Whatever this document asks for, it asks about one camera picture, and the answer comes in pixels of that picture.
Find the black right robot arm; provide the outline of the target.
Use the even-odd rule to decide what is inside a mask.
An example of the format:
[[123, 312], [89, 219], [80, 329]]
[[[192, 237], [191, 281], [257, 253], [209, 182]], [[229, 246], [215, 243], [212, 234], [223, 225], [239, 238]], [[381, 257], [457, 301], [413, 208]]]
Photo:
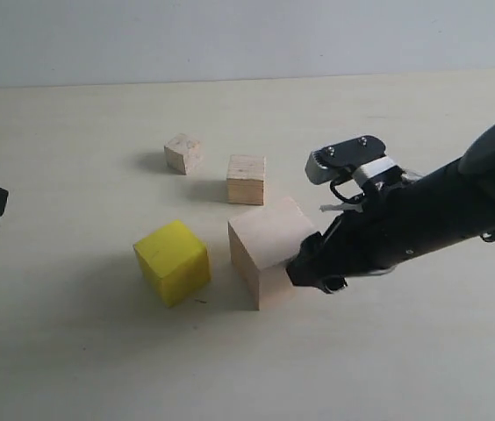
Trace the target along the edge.
[[310, 153], [308, 180], [340, 196], [336, 217], [306, 237], [286, 273], [297, 287], [333, 294], [353, 277], [383, 275], [397, 265], [468, 239], [495, 241], [495, 124], [459, 158], [428, 175], [400, 167], [372, 135]]

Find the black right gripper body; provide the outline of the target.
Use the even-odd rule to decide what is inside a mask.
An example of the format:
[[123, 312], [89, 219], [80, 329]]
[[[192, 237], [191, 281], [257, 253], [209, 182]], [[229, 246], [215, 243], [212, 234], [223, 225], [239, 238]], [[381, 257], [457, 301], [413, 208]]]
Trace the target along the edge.
[[428, 179], [366, 182], [324, 232], [304, 239], [286, 271], [296, 287], [333, 294], [347, 279], [391, 271], [432, 252], [432, 187]]

